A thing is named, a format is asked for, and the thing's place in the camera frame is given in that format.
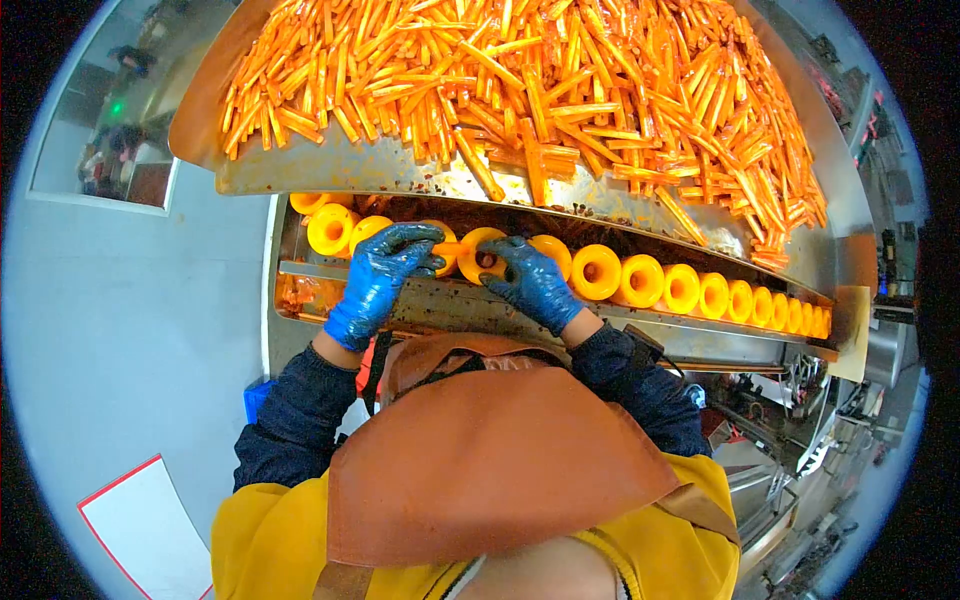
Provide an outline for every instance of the blue container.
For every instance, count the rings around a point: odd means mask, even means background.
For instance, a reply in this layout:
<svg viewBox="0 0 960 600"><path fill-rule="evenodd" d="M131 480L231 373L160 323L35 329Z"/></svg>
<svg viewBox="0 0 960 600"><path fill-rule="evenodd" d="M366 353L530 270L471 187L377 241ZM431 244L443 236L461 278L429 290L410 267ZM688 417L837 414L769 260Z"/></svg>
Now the blue container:
<svg viewBox="0 0 960 600"><path fill-rule="evenodd" d="M263 402L267 399L270 388L274 387L275 384L276 381L271 379L270 381L264 381L259 385L253 386L248 390L244 390L243 406L247 409L247 423L256 423L256 411L263 406Z"/></svg>

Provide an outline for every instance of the navy blue sleeve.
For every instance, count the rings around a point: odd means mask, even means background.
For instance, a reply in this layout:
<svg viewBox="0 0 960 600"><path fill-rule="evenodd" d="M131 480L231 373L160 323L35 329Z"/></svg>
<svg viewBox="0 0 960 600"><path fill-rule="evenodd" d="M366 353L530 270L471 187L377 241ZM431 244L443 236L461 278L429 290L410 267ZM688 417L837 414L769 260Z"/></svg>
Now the navy blue sleeve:
<svg viewBox="0 0 960 600"><path fill-rule="evenodd" d="M658 367L630 334L604 324L569 353L573 375L602 400L623 406L661 452L710 456L700 410L683 397L681 379Z"/></svg>
<svg viewBox="0 0 960 600"><path fill-rule="evenodd" d="M323 475L330 466L347 408L357 398L359 371L335 367L307 345L294 356L233 449L240 467L233 490L254 483L289 488Z"/></svg>

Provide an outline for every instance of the brown apron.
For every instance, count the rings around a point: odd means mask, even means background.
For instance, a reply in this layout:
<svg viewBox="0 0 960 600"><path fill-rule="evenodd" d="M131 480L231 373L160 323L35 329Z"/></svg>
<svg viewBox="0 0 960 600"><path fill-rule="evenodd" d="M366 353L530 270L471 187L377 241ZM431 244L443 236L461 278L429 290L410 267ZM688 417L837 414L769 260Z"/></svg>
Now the brown apron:
<svg viewBox="0 0 960 600"><path fill-rule="evenodd" d="M486 371L419 385L474 355ZM563 363L555 350L484 334L391 348L381 411L330 464L328 566L318 592L363 597L370 570L357 566L465 561L655 502L739 545L727 514L681 486L634 419L553 366Z"/></svg>

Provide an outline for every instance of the blue glove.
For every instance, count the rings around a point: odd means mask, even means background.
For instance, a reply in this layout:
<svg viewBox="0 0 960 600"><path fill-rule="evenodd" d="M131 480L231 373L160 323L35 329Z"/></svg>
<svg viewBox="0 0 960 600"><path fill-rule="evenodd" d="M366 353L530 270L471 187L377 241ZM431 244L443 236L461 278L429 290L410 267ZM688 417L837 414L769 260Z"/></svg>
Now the blue glove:
<svg viewBox="0 0 960 600"><path fill-rule="evenodd" d="M357 244L350 260L344 298L330 311L324 331L354 352L387 322L408 276L432 277L446 264L431 254L443 242L442 229L426 223L397 223Z"/></svg>
<svg viewBox="0 0 960 600"><path fill-rule="evenodd" d="M573 297L557 262L522 237L500 237L480 244L477 250L507 261L509 281L481 273L481 283L554 336L560 336L564 327L586 306Z"/></svg>

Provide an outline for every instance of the yellow shirt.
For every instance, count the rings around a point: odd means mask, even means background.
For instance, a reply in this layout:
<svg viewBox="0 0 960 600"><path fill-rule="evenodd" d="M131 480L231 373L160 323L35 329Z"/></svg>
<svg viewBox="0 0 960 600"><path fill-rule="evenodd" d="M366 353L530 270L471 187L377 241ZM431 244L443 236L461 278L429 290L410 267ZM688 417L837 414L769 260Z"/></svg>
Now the yellow shirt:
<svg viewBox="0 0 960 600"><path fill-rule="evenodd" d="M664 454L681 484L701 488L731 519L724 470L706 456ZM210 544L217 598L308 599L326 565L327 474L293 489L254 484L227 498ZM616 567L634 600L730 598L740 551L723 535L694 527L656 505L601 523L574 538ZM467 563L373 571L368 600L441 598Z"/></svg>

